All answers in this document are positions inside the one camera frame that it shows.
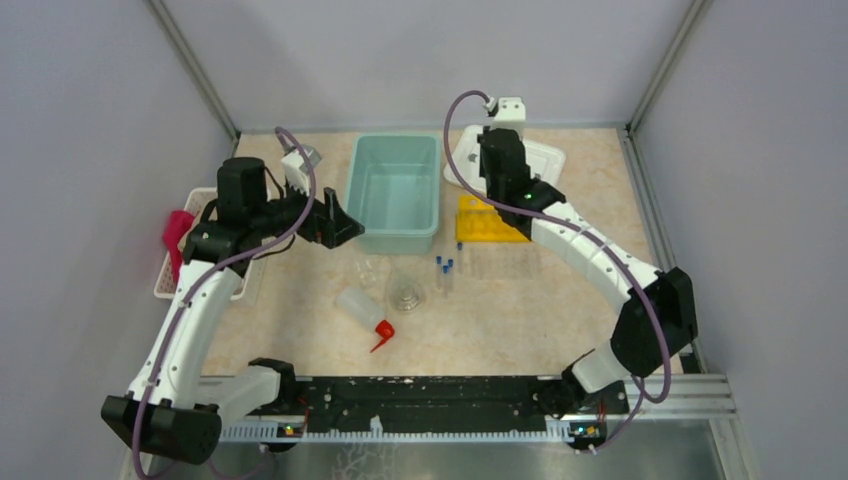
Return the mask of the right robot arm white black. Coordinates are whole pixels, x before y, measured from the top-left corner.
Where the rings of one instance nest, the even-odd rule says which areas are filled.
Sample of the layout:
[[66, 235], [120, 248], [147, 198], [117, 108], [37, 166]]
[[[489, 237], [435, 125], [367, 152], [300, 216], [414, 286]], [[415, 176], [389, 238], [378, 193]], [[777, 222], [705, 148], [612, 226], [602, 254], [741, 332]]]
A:
[[583, 220], [562, 192], [531, 175], [517, 132], [487, 127], [477, 140], [488, 203], [507, 225], [581, 273], [617, 314], [610, 339], [565, 369], [567, 406], [588, 412], [608, 385], [668, 366], [698, 335], [691, 278], [630, 255]]

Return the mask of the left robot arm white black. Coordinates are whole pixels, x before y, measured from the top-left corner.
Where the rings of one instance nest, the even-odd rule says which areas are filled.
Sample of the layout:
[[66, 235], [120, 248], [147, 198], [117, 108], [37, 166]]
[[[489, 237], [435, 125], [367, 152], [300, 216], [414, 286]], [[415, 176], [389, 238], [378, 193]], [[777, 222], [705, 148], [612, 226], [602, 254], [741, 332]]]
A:
[[257, 358], [213, 389], [200, 387], [214, 332], [252, 260], [286, 238], [333, 249], [363, 234], [341, 208], [334, 189], [316, 198], [311, 159], [290, 153], [282, 160], [286, 183], [268, 197], [268, 169], [255, 157], [224, 161], [217, 197], [189, 233], [177, 291], [139, 373], [122, 395], [105, 397], [101, 419], [131, 449], [192, 465], [214, 453], [223, 430], [257, 410], [292, 411], [300, 388], [291, 364]]

